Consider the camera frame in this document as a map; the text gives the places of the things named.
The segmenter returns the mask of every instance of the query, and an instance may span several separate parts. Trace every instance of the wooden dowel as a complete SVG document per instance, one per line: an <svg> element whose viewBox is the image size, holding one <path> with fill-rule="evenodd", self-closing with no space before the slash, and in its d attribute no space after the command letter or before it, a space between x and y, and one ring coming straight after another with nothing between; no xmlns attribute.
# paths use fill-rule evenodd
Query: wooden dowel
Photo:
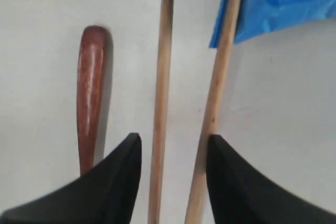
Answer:
<svg viewBox="0 0 336 224"><path fill-rule="evenodd" d="M217 130L218 114L225 86L229 59L235 37L237 18L241 0L228 0L211 85L203 119L200 141L196 154L193 180L189 194L185 224L199 224L203 214L204 195L206 191L206 153L208 138Z"/></svg>
<svg viewBox="0 0 336 224"><path fill-rule="evenodd" d="M161 1L148 224L160 221L174 0Z"/></svg>
<svg viewBox="0 0 336 224"><path fill-rule="evenodd" d="M87 27L82 35L77 77L77 133L80 174L93 167L104 81L108 32Z"/></svg>

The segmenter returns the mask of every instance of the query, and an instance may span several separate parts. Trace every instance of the white wall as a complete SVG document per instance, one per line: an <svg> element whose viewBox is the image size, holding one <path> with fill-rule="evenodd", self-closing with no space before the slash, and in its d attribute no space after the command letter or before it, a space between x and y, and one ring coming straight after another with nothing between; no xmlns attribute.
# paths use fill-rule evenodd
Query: white wall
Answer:
<svg viewBox="0 0 336 224"><path fill-rule="evenodd" d="M219 0L175 0L162 222L182 223L215 51ZM114 40L105 154L143 139L133 223L146 223L160 0L0 0L0 211L78 177L76 71L83 29ZM234 50L220 131L286 189L336 211L334 20ZM212 223L209 205L204 223Z"/></svg>

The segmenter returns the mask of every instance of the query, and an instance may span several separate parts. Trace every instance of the wooden handle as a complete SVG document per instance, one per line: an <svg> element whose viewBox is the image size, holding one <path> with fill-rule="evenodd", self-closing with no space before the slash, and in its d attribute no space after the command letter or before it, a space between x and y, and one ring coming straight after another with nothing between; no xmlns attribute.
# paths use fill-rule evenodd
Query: wooden handle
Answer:
<svg viewBox="0 0 336 224"><path fill-rule="evenodd" d="M161 1L148 224L160 221L174 0Z"/></svg>
<svg viewBox="0 0 336 224"><path fill-rule="evenodd" d="M108 32L104 28L89 26L84 30L80 43L77 79L77 132L81 175L93 167L107 41Z"/></svg>
<svg viewBox="0 0 336 224"><path fill-rule="evenodd" d="M199 224L204 208L206 190L206 153L208 138L217 130L218 114L221 105L225 79L235 37L240 0L228 0L223 22L223 31L216 54L211 85L199 138L193 180L189 194L185 224Z"/></svg>

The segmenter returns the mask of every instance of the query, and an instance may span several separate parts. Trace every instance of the bat handle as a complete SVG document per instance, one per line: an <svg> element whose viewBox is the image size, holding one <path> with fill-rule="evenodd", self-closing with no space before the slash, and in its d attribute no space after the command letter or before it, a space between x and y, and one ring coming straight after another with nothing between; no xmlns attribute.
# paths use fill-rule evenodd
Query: bat handle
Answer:
<svg viewBox="0 0 336 224"><path fill-rule="evenodd" d="M93 167L104 81L108 32L87 27L82 35L77 76L77 134L80 175Z"/></svg>

